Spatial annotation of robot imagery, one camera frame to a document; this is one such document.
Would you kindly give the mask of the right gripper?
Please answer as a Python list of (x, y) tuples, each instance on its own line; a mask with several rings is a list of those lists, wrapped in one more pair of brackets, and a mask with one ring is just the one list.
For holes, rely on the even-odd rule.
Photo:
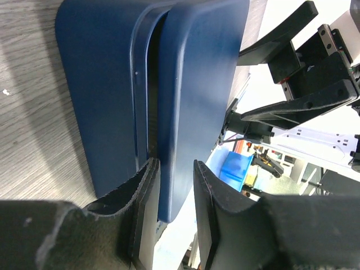
[(239, 52), (238, 66), (268, 64), (274, 83), (282, 84), (288, 97), (295, 99), (248, 111), (241, 120), (292, 129), (359, 97), (359, 30), (354, 24), (348, 28), (323, 24), (294, 48), (292, 39), (317, 15), (314, 2), (305, 1), (280, 25)]

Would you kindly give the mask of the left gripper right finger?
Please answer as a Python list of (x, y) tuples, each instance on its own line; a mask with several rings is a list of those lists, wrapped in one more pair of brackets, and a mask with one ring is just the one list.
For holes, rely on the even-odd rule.
[(254, 201), (193, 162), (202, 269), (358, 269), (359, 198), (264, 195)]

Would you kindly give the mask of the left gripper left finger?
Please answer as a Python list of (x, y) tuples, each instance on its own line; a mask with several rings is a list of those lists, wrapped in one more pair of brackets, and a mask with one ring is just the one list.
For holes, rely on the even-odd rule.
[(1, 201), (2, 269), (151, 269), (160, 162), (80, 208), (67, 201)]

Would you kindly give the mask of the navy blue box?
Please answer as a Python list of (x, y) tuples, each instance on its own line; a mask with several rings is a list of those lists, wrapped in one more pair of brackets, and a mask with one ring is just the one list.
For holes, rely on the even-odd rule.
[(143, 166), (152, 149), (160, 25), (173, 1), (63, 1), (55, 34), (95, 194)]

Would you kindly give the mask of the navy blue lid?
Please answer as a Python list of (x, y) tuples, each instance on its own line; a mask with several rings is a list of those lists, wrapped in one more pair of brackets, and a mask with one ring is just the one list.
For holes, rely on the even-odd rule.
[(159, 46), (158, 218), (171, 223), (222, 130), (249, 11), (248, 1), (181, 1), (168, 12)]

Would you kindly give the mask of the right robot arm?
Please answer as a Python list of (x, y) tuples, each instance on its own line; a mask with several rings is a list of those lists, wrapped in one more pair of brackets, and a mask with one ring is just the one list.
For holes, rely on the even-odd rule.
[(359, 171), (359, 133), (307, 129), (306, 122), (343, 106), (359, 111), (359, 2), (332, 24), (322, 24), (299, 48), (293, 38), (318, 11), (302, 3), (270, 33), (242, 50), (238, 65), (266, 64), (286, 99), (234, 116), (246, 138), (293, 150), (323, 166)]

